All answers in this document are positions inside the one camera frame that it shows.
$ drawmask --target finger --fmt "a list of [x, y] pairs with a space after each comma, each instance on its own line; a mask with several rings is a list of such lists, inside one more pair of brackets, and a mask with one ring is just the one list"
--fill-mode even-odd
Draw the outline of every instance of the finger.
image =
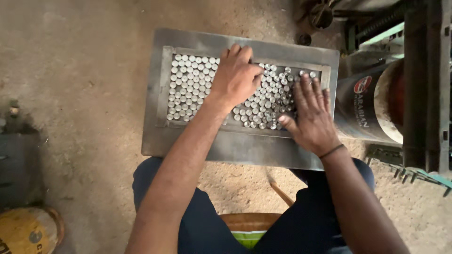
[[317, 103], [314, 92], [312, 91], [312, 82], [308, 74], [303, 74], [303, 76], [301, 77], [301, 89], [306, 98], [309, 109], [319, 109], [319, 104]]
[[301, 90], [300, 82], [296, 82], [293, 85], [293, 96], [295, 98], [295, 105], [297, 106], [298, 117], [302, 118], [309, 111], [309, 107]]
[[328, 112], [328, 114], [331, 115], [331, 99], [330, 99], [330, 89], [326, 88], [323, 89], [323, 104], [325, 105], [325, 109]]
[[264, 69], [262, 67], [255, 64], [248, 65], [248, 69], [249, 72], [252, 73], [254, 76], [260, 75], [264, 72]]
[[255, 90], [256, 90], [256, 88], [257, 88], [258, 86], [260, 86], [260, 82], [261, 82], [261, 79], [262, 79], [262, 75], [263, 75], [263, 74], [261, 73], [261, 74], [255, 76], [254, 79], [253, 79], [253, 87], [254, 87]]
[[253, 49], [250, 46], [244, 46], [239, 52], [239, 58], [248, 63], [253, 56]]
[[229, 56], [237, 56], [241, 49], [242, 48], [237, 43], [234, 43], [229, 51]]
[[320, 89], [320, 80], [318, 78], [312, 80], [312, 90], [314, 91], [317, 105], [319, 105], [320, 110], [325, 111], [325, 101], [323, 100], [323, 93]]
[[222, 60], [225, 60], [225, 59], [227, 58], [228, 55], [229, 55], [229, 49], [226, 48], [226, 49], [223, 50], [223, 52], [221, 53], [221, 56], [220, 56], [220, 62], [221, 62]]
[[278, 117], [278, 121], [286, 128], [292, 136], [297, 136], [300, 129], [298, 129], [297, 124], [295, 123], [295, 120], [293, 120], [292, 117], [287, 115], [281, 115]]

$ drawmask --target dark trousers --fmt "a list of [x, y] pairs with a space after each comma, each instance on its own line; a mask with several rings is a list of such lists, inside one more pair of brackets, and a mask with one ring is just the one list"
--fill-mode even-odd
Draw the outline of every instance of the dark trousers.
[[[374, 190], [372, 170], [353, 161]], [[138, 210], [162, 162], [151, 157], [133, 174], [133, 195]], [[252, 251], [243, 247], [218, 216], [209, 196], [196, 188], [179, 228], [179, 253], [350, 253], [344, 242], [323, 171], [290, 169], [308, 188], [297, 192], [295, 203], [265, 233]]]

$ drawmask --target black wristband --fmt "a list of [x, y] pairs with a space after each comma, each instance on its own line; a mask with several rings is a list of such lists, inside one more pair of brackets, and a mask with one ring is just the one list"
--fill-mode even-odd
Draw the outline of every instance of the black wristband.
[[330, 150], [329, 152], [327, 152], [326, 154], [320, 156], [319, 159], [325, 158], [325, 156], [328, 156], [328, 155], [334, 153], [336, 150], [338, 150], [338, 149], [341, 148], [341, 147], [345, 147], [344, 144], [340, 144], [340, 145], [338, 145], [337, 147], [331, 149], [331, 150]]

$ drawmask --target yellow drum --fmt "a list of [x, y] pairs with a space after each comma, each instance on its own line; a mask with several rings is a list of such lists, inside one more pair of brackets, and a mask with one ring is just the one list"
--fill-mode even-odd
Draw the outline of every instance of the yellow drum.
[[64, 224], [52, 208], [17, 208], [0, 214], [0, 254], [52, 253]]

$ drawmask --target green fabric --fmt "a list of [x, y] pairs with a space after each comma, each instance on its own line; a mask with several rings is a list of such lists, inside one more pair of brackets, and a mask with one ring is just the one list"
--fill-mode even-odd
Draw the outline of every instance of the green fabric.
[[231, 231], [232, 235], [248, 249], [254, 248], [257, 242], [265, 234], [265, 231], [252, 231], [252, 232], [242, 232], [242, 231]]

